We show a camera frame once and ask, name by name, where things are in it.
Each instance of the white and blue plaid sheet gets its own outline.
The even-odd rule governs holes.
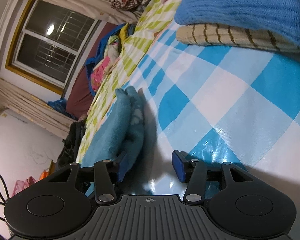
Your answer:
[[[237,163],[294,201],[290,235],[300,239],[300,64],[253,49],[184,45],[178,27],[169,25],[125,84],[146,100],[144,160],[133,179],[152,194],[182,197],[173,150]]]

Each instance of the gray ribbed surface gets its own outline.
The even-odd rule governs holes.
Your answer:
[[[176,196],[123,196],[117,204],[99,207],[83,228],[58,240],[239,239],[217,228],[202,208],[185,205]]]

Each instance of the maroon cushion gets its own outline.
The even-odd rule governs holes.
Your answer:
[[[83,67],[74,82],[66,111],[79,119],[81,115],[87,114],[92,100],[93,96],[89,90],[87,72],[85,67]]]
[[[88,58],[94,57],[100,40],[111,30],[113,30],[116,27],[116,25],[111,23],[106,23],[105,27],[102,29],[100,35],[98,36],[96,42],[94,43]],[[85,67],[83,67],[72,87],[70,96],[68,98],[66,111],[69,114],[73,114],[76,118],[80,118],[81,115],[87,114],[90,105],[93,101],[93,96],[90,93],[89,86],[88,86],[88,78],[87,78],[87,72]]]

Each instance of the window frame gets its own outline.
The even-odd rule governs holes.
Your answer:
[[[74,68],[77,65],[78,60],[80,59],[80,55],[82,52],[82,49],[84,48],[85,44],[88,41],[88,38],[90,37],[92,31],[94,30],[95,26],[100,22],[99,20],[94,20],[93,24],[91,25],[90,29],[88,30],[85,38],[83,39],[78,51],[69,48],[61,43],[58,43],[57,41],[53,41],[45,36],[42,36],[40,34],[34,33],[32,31],[26,30],[26,25],[28,21],[30,20],[30,17],[32,15],[33,10],[35,9],[35,6],[37,4],[38,0],[29,0],[27,5],[25,6],[25,9],[23,10],[23,13],[19,19],[17,28],[15,30],[15,33],[12,38],[12,42],[9,48],[7,62],[6,62],[6,69],[11,70],[14,73],[17,73],[26,79],[37,83],[38,85],[41,85],[59,95],[62,95],[67,83],[70,81],[71,73],[73,72]],[[30,36],[39,38],[42,41],[48,42],[60,49],[63,49],[67,52],[70,52],[75,56],[74,61],[71,65],[70,70],[68,71],[67,77],[65,82],[59,81],[55,78],[52,78],[38,70],[35,70],[17,60],[21,43],[23,41],[23,38],[25,34],[28,34]]]

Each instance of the crosshair logo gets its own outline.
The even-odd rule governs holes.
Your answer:
[[[148,203],[152,203],[152,202],[155,201],[155,200],[154,200],[153,198],[147,198],[146,201],[147,201]]]

